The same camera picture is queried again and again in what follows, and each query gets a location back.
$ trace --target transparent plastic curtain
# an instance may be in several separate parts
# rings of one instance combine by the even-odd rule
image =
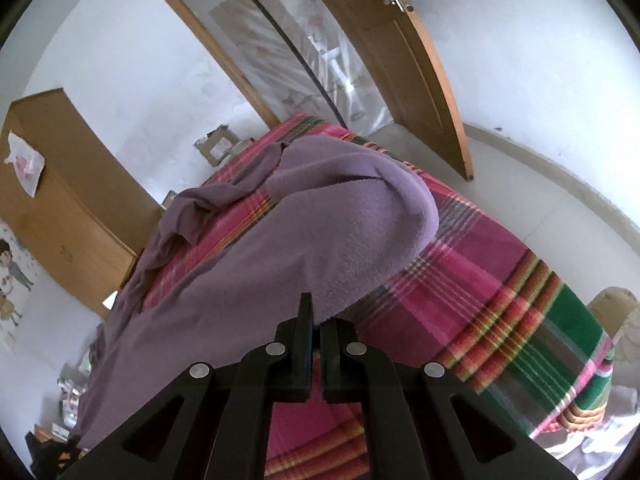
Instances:
[[[281,120],[302,111],[363,136],[392,122],[360,56],[322,0],[183,1]]]

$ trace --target purple cloth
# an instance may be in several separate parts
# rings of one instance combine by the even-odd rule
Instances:
[[[182,240],[266,182],[278,202],[235,245],[203,261],[153,310],[140,313],[159,268]],[[265,148],[230,184],[180,193],[118,295],[95,346],[75,434],[93,447],[196,361],[236,362],[273,339],[311,292],[320,323],[411,263],[438,228],[424,182],[369,148],[331,137]]]

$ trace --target bed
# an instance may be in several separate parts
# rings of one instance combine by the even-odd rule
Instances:
[[[354,133],[297,114],[252,144],[209,182],[231,179],[272,142],[324,135],[379,152]],[[449,187],[414,168],[434,195],[436,241],[408,268],[349,307],[359,337],[413,366],[436,360],[530,436],[580,431],[603,419],[612,343],[572,291],[532,251]],[[160,270],[143,310],[161,303],[199,263],[231,247],[273,210],[263,187],[213,218],[196,246]],[[360,407],[277,404],[265,478],[366,478]]]

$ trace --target silver rivet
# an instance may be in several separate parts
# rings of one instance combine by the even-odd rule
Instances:
[[[424,373],[429,377],[442,377],[444,375],[444,366],[440,363],[429,363],[424,365]]]
[[[267,354],[269,355],[282,355],[287,349],[282,343],[269,343],[267,345]]]
[[[201,379],[209,375],[209,367],[204,363],[197,363],[190,368],[189,373],[194,379]]]
[[[347,345],[347,352],[351,355],[362,355],[367,351],[367,345],[359,341],[354,341]]]

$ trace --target white plastic bag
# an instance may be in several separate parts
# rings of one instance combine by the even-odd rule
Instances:
[[[8,137],[9,156],[4,163],[14,165],[15,175],[22,188],[33,198],[44,169],[44,157],[13,132],[9,132]]]

